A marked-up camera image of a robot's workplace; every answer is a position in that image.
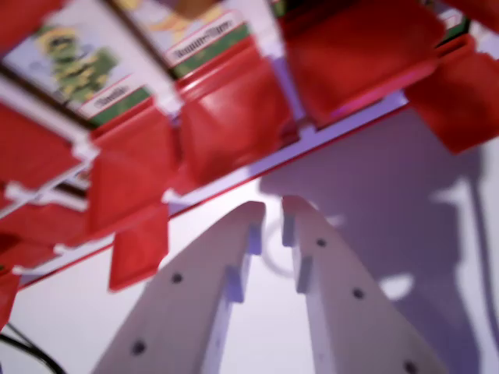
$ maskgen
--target black cable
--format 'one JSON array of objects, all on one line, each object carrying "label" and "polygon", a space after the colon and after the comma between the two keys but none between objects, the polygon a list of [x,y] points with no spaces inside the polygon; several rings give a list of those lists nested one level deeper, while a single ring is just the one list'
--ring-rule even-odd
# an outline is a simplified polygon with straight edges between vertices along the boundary
[{"label": "black cable", "polygon": [[16,339],[9,337],[3,333],[0,333],[0,342],[8,344],[20,351],[36,358],[38,361],[42,362],[46,365],[54,374],[67,374],[61,366],[49,355],[43,352],[39,347],[31,342],[28,338],[26,338],[22,333],[20,333],[14,326],[10,323],[8,324],[9,328],[17,333],[20,337],[22,337],[27,344],[21,343]]}]

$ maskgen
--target green cartoon character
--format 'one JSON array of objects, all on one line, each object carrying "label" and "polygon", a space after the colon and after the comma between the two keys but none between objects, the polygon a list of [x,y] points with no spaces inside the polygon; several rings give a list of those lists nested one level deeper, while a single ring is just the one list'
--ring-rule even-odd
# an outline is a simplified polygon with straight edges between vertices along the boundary
[{"label": "green cartoon character", "polygon": [[104,87],[109,72],[118,64],[107,48],[85,53],[72,27],[43,26],[34,37],[41,52],[51,60],[57,94],[65,101],[84,103],[91,99]]}]

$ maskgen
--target printed label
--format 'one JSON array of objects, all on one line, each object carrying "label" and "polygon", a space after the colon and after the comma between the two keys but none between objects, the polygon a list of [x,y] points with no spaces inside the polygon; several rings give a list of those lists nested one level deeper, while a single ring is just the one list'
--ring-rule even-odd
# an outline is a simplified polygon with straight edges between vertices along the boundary
[{"label": "printed label", "polygon": [[64,21],[52,17],[3,62],[97,126],[150,96],[91,25]]},{"label": "printed label", "polygon": [[270,0],[272,11],[274,15],[278,18],[283,17],[287,12],[298,8],[301,5],[310,4],[311,0],[306,2],[305,0]]},{"label": "printed label", "polygon": [[464,17],[462,16],[462,14],[454,14],[451,16],[441,17],[441,19],[445,23],[445,28],[447,28],[448,30],[452,27],[458,26],[462,22],[463,18]]},{"label": "printed label", "polygon": [[230,0],[119,0],[119,6],[164,54],[170,72],[183,77],[249,35]]},{"label": "printed label", "polygon": [[208,23],[205,27],[185,38],[180,43],[174,45],[166,52],[166,58],[169,64],[178,65],[185,61],[198,51],[208,47],[211,43],[219,40],[224,35],[233,31],[242,24],[242,20],[235,12],[228,12]]}]

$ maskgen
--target red plastic tab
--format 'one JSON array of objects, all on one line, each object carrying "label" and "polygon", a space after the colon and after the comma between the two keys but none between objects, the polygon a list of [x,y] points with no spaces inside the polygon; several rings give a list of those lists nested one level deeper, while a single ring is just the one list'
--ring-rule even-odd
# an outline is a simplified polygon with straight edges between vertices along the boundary
[{"label": "red plastic tab", "polygon": [[0,233],[0,266],[36,267],[55,257],[53,246],[25,242],[15,235]]},{"label": "red plastic tab", "polygon": [[152,98],[95,133],[101,153],[90,172],[87,228],[77,242],[148,217],[178,169],[170,121]]},{"label": "red plastic tab", "polygon": [[4,54],[41,26],[43,19],[62,7],[64,0],[2,0],[0,53]]},{"label": "red plastic tab", "polygon": [[0,233],[42,245],[66,243],[81,235],[83,219],[81,212],[55,204],[25,205],[0,220]]},{"label": "red plastic tab", "polygon": [[10,271],[0,274],[0,329],[3,329],[9,321],[19,288],[19,279],[18,275],[14,275]]},{"label": "red plastic tab", "polygon": [[185,101],[181,142],[186,178],[204,185],[298,139],[270,62],[251,37],[177,82]]},{"label": "red plastic tab", "polygon": [[452,152],[498,136],[499,62],[476,53],[468,35],[438,51],[438,70],[405,90],[412,106]]},{"label": "red plastic tab", "polygon": [[161,204],[152,216],[116,234],[109,289],[119,291],[155,275],[167,253],[168,208]]},{"label": "red plastic tab", "polygon": [[0,180],[37,189],[79,161],[69,143],[31,119],[0,104]]},{"label": "red plastic tab", "polygon": [[499,33],[498,0],[445,0],[445,2]]},{"label": "red plastic tab", "polygon": [[301,32],[288,61],[309,115],[323,128],[431,74],[444,26],[415,1],[359,0]]}]

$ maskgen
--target screw hole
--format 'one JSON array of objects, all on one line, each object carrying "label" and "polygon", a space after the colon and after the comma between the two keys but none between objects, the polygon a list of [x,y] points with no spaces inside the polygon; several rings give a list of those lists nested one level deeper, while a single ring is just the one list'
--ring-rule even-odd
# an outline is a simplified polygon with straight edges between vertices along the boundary
[{"label": "screw hole", "polygon": [[143,341],[137,340],[135,343],[133,343],[132,355],[138,356],[143,354],[145,351],[146,351],[146,344]]},{"label": "screw hole", "polygon": [[417,374],[419,372],[418,367],[412,361],[406,361],[404,363],[404,369],[408,374]]},{"label": "screw hole", "polygon": [[355,298],[358,299],[363,299],[365,296],[364,291],[362,291],[360,288],[354,288],[352,294]]},{"label": "screw hole", "polygon": [[178,284],[178,283],[182,282],[183,279],[184,279],[184,277],[180,273],[175,273],[172,276],[172,283]]}]

